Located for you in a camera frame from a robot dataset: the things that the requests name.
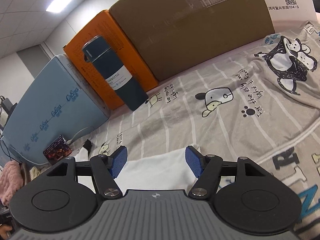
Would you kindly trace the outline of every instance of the bedsheet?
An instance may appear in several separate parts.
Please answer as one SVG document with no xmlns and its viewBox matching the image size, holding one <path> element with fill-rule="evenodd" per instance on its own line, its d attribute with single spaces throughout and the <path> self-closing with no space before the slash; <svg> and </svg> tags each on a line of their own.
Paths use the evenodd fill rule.
<svg viewBox="0 0 320 240">
<path fill-rule="evenodd" d="M 136 111 L 114 112 L 72 147 L 89 138 L 93 156 L 125 145 L 128 161 L 191 144 L 225 161 L 245 155 L 301 198 L 299 236 L 320 239 L 319 35 L 319 23 L 306 22 L 220 62 L 204 62 L 153 90 Z"/>
</svg>

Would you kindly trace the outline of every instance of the gray gripper base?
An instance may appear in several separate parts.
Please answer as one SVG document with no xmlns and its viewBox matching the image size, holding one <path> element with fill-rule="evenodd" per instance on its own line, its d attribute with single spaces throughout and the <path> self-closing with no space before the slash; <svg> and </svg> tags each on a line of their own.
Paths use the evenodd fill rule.
<svg viewBox="0 0 320 240">
<path fill-rule="evenodd" d="M 129 190 L 124 198 L 105 201 L 85 224 L 56 234 L 24 229 L 11 240 L 297 240 L 291 232 L 250 236 L 222 223 L 205 201 L 184 190 Z"/>
</svg>

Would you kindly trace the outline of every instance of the cable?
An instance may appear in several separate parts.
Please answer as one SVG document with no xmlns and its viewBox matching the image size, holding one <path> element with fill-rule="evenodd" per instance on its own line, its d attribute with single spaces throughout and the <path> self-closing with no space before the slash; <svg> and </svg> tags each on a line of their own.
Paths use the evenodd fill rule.
<svg viewBox="0 0 320 240">
<path fill-rule="evenodd" d="M 7 153 L 5 153 L 5 151 L 4 151 L 3 148 L 2 148 L 1 142 L 3 142 L 4 146 L 7 148 L 7 146 L 5 145 L 5 143 L 4 143 L 4 141 L 2 140 L 2 138 L 0 139 L 1 149 L 2 149 L 3 153 L 10 158 L 10 161 L 12 161 L 12 159 L 14 159 L 16 162 L 21 163 L 20 161 L 17 161 L 15 158 L 11 157 L 11 154 L 10 154 L 10 151 L 8 150 L 8 148 L 7 148 L 7 151 L 8 151 L 8 154 L 9 154 L 9 155 L 8 155 Z"/>
<path fill-rule="evenodd" d="M 13 148 L 12 147 L 12 149 L 17 153 L 17 154 L 19 154 L 22 158 L 24 158 L 27 162 L 30 162 L 30 163 L 32 163 L 32 164 L 34 164 L 34 165 L 39 165 L 39 166 L 41 166 L 41 165 L 46 165 L 46 164 L 48 164 L 48 162 L 46 162 L 46 163 L 34 163 L 33 161 L 31 161 L 31 160 L 28 160 L 25 156 L 23 156 L 20 152 L 18 152 L 15 148 Z"/>
<path fill-rule="evenodd" d="M 88 128 L 93 128 L 91 132 L 94 131 L 94 127 L 93 126 L 88 126 L 86 128 L 81 129 L 79 132 L 77 132 L 70 140 L 67 141 L 67 144 L 70 145 L 71 143 L 73 143 L 73 139 L 79 134 L 81 133 L 83 130 L 88 129 Z"/>
<path fill-rule="evenodd" d="M 0 96 L 0 121 L 1 121 L 1 114 L 2 114 L 2 101 L 4 100 L 2 98 L 4 98 L 4 96 Z"/>
</svg>

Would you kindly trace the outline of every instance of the white wall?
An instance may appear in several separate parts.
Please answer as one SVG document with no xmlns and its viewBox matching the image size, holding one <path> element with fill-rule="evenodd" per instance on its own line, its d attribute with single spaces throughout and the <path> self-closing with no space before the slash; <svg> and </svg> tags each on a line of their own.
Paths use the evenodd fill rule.
<svg viewBox="0 0 320 240">
<path fill-rule="evenodd" d="M 17 54 L 34 78 L 50 61 L 40 45 L 17 51 Z"/>
<path fill-rule="evenodd" d="M 0 95 L 18 103 L 34 78 L 17 53 L 0 59 Z"/>
<path fill-rule="evenodd" d="M 94 16 L 109 9 L 118 0 L 85 0 L 51 33 L 45 44 L 53 54 L 63 53 L 66 45 Z"/>
</svg>

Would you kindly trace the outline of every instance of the brown cardboard box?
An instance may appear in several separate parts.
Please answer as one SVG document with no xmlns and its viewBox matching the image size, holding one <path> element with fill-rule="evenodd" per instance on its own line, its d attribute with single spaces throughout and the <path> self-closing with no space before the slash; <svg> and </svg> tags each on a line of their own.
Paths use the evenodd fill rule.
<svg viewBox="0 0 320 240">
<path fill-rule="evenodd" d="M 109 11 L 160 81 L 274 33 L 264 0 L 119 0 Z"/>
<path fill-rule="evenodd" d="M 145 91 L 149 91 L 158 85 L 158 81 L 128 37 L 109 14 L 109 11 L 101 11 L 73 37 L 63 50 L 111 110 L 123 105 L 123 101 L 108 85 L 97 69 L 91 63 L 85 62 L 82 52 L 84 44 L 97 35 L 105 38 L 125 67 L 137 79 Z"/>
</svg>

